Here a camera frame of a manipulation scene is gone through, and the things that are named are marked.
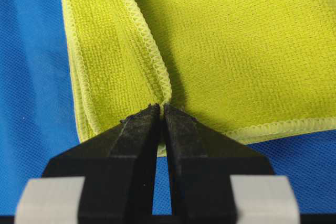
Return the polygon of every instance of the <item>blue mesh fabric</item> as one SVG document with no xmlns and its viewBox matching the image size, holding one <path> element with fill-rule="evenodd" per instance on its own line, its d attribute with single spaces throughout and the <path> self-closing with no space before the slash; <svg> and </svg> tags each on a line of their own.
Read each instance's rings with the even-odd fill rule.
<svg viewBox="0 0 336 224">
<path fill-rule="evenodd" d="M 60 0 L 0 0 L 0 215 L 78 143 Z"/>
<path fill-rule="evenodd" d="M 0 215 L 31 177 L 78 144 L 60 0 L 0 1 Z M 336 212 L 336 131 L 252 148 L 288 175 L 301 212 Z M 155 214 L 170 214 L 166 158 L 158 158 Z"/>
</svg>

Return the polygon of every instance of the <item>white plastic piece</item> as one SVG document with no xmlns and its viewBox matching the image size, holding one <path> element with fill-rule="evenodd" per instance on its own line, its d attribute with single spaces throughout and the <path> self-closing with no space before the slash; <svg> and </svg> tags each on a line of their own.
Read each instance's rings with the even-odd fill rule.
<svg viewBox="0 0 336 224">
<path fill-rule="evenodd" d="M 299 224 L 300 212 L 286 176 L 231 175 L 237 224 Z"/>
<path fill-rule="evenodd" d="M 15 213 L 15 224 L 77 224 L 84 177 L 30 179 Z"/>
</svg>

